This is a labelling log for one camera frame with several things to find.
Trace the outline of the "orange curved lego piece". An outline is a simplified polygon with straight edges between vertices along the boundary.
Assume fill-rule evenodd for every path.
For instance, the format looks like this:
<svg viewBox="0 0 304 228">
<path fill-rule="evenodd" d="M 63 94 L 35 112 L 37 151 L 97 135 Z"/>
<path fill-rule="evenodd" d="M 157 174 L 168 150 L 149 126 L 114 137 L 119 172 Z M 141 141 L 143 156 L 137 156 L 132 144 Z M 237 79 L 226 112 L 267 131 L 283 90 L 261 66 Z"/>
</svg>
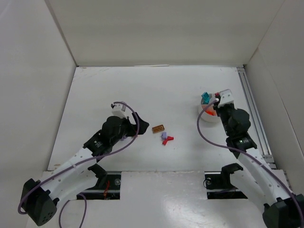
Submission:
<svg viewBox="0 0 304 228">
<path fill-rule="evenodd" d="M 217 113 L 214 109 L 207 109 L 205 111 L 208 115 L 217 116 Z"/>
</svg>

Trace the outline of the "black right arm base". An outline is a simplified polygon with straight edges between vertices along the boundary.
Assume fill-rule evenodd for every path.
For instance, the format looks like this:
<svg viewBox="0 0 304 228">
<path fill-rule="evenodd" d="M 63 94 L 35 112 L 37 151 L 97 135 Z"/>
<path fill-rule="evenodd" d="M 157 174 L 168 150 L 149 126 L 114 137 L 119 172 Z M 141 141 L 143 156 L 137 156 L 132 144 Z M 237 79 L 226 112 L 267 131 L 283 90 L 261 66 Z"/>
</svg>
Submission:
<svg viewBox="0 0 304 228">
<path fill-rule="evenodd" d="M 221 168 L 221 171 L 206 171 L 203 186 L 207 190 L 208 200 L 230 200 L 247 199 L 244 193 L 233 186 L 230 182 L 230 175 L 243 168 L 237 164 L 229 164 Z"/>
</svg>

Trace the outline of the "large teal lego brick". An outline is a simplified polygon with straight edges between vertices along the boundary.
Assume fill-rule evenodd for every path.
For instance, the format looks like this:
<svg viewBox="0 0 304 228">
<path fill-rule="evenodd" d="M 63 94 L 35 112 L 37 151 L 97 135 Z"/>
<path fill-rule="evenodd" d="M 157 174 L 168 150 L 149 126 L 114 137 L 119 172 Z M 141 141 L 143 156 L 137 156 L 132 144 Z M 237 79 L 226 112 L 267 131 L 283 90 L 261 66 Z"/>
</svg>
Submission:
<svg viewBox="0 0 304 228">
<path fill-rule="evenodd" d="M 208 105 L 211 98 L 212 98 L 212 93 L 204 92 L 204 93 L 201 95 L 201 104 L 202 104 L 202 105 Z"/>
</svg>

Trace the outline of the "tan lego plate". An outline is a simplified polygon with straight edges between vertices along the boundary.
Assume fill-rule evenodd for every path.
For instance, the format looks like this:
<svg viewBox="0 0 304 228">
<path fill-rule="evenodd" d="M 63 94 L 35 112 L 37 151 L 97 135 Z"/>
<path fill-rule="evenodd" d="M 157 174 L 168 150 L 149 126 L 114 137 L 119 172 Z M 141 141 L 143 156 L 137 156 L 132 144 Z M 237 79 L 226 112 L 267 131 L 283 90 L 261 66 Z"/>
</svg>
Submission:
<svg viewBox="0 0 304 228">
<path fill-rule="evenodd" d="M 152 128 L 152 133 L 160 133 L 163 132 L 165 130 L 164 125 L 158 125 Z"/>
</svg>

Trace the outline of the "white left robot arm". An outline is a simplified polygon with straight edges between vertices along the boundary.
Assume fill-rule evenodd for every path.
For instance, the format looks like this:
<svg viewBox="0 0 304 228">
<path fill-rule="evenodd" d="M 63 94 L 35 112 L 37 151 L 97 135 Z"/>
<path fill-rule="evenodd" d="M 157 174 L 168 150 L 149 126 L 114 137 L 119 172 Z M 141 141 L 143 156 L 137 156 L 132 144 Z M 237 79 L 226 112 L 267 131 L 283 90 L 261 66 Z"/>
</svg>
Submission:
<svg viewBox="0 0 304 228">
<path fill-rule="evenodd" d="M 28 215 L 37 226 L 43 226 L 56 214 L 57 209 L 86 189 L 103 186 L 107 171 L 98 162 L 115 154 L 113 151 L 121 139 L 135 139 L 143 135 L 149 123 L 133 112 L 135 123 L 128 117 L 112 115 L 83 147 L 68 161 L 40 180 L 29 179 L 23 185 L 18 213 Z"/>
</svg>

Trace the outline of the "lavender lego brick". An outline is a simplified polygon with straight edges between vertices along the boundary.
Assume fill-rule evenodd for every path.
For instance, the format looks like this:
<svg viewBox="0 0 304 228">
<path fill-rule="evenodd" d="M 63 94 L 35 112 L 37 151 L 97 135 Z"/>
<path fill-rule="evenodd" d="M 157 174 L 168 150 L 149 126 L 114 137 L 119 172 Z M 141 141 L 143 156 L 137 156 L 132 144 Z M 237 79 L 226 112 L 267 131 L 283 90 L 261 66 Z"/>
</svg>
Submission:
<svg viewBox="0 0 304 228">
<path fill-rule="evenodd" d="M 167 133 L 166 133 L 166 132 L 163 132 L 163 133 L 161 134 L 161 138 L 162 138 L 162 140 L 166 140 L 166 139 L 167 139 Z"/>
</svg>

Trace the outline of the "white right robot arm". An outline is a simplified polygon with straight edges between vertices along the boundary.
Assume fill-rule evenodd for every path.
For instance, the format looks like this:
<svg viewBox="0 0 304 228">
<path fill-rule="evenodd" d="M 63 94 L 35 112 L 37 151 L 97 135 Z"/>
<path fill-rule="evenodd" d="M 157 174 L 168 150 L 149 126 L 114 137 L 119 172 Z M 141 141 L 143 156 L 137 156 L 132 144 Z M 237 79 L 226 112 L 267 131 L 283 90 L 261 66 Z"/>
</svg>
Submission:
<svg viewBox="0 0 304 228">
<path fill-rule="evenodd" d="M 249 114 L 233 103 L 216 103 L 214 109 L 227 135 L 224 148 L 238 160 L 222 168 L 222 183 L 241 190 L 262 212 L 266 227 L 302 228 L 304 196 L 294 194 L 264 160 L 248 133 Z"/>
</svg>

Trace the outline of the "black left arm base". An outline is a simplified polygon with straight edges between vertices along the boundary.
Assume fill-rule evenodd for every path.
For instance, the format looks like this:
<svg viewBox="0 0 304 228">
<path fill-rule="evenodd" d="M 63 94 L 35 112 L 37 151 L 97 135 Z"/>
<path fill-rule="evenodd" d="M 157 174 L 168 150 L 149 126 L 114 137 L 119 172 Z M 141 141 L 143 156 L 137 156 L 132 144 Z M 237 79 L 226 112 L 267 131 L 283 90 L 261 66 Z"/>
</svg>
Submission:
<svg viewBox="0 0 304 228">
<path fill-rule="evenodd" d="M 119 200 L 122 173 L 120 171 L 107 172 L 100 165 L 95 164 L 89 168 L 95 175 L 95 184 L 77 195 L 82 200 L 83 194 L 87 200 Z"/>
</svg>

